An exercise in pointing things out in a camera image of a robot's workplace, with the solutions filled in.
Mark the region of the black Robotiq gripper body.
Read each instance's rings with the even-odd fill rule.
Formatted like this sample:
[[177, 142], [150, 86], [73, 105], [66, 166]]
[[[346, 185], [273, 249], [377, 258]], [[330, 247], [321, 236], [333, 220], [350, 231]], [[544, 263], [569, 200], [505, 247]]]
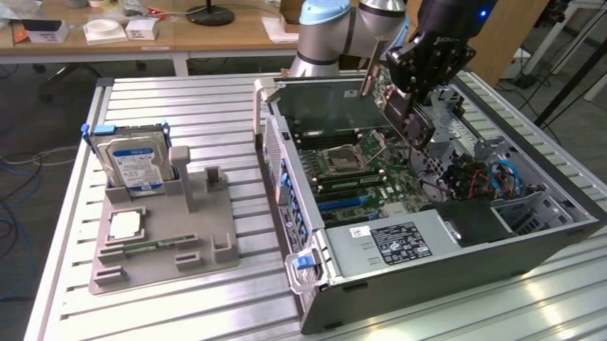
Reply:
[[423, 1], [418, 12], [418, 68], [423, 73], [438, 43], [467, 43], [478, 36], [497, 2], [487, 0]]

